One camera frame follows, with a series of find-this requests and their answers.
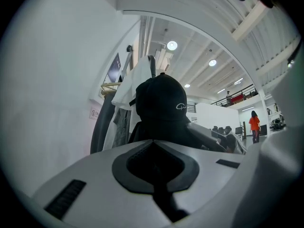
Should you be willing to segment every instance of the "long dark hair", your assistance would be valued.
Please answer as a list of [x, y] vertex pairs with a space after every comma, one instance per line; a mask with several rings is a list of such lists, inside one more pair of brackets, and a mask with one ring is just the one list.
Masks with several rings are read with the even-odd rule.
[[251, 116], [252, 116], [253, 118], [255, 118], [255, 116], [257, 116], [256, 112], [255, 112], [255, 111], [252, 111], [252, 112], [251, 112]]

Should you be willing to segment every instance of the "white arch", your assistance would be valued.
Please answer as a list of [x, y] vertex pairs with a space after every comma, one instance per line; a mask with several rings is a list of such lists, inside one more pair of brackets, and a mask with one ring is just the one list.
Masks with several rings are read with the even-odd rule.
[[[252, 79], [264, 107], [265, 118], [266, 105], [265, 93], [257, 77], [255, 66], [247, 57], [232, 35], [221, 27], [203, 9], [176, 1], [176, 0], [117, 0], [117, 10], [124, 14], [136, 14], [154, 16], [186, 26], [215, 42], [222, 47], [233, 59], [244, 69]], [[270, 133], [269, 122], [267, 121], [267, 133]]]

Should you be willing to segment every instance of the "dark pants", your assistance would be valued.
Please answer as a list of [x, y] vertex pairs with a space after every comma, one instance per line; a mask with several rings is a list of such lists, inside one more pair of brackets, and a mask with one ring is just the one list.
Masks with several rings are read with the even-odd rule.
[[253, 143], [260, 142], [260, 131], [259, 130], [252, 130], [252, 139], [253, 139]]

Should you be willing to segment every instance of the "white ceiling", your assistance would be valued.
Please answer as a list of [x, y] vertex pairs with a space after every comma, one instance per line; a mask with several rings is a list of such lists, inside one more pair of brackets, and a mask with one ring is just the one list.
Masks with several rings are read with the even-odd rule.
[[[299, 33], [279, 8], [269, 10], [258, 0], [180, 1], [200, 7], [231, 33], [254, 62], [266, 94], [288, 71], [287, 58], [298, 44]], [[186, 89], [188, 95], [223, 98], [225, 92], [217, 94], [219, 90], [236, 92], [252, 83], [238, 64], [211, 40], [182, 25], [156, 18], [148, 53], [155, 55], [171, 40], [178, 43], [178, 48], [175, 51], [165, 48], [173, 55], [169, 55], [164, 65], [170, 64], [167, 74], [182, 85], [191, 85]], [[217, 60], [214, 67], [208, 65], [211, 59]], [[233, 85], [240, 78], [244, 78], [243, 83]]]

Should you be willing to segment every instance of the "white logo on cap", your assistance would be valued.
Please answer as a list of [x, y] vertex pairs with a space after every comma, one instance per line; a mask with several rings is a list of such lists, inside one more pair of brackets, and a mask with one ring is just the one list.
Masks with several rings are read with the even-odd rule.
[[179, 103], [179, 104], [176, 106], [176, 109], [178, 109], [178, 110], [186, 109], [186, 106], [185, 106], [185, 104], [183, 104], [183, 103]]

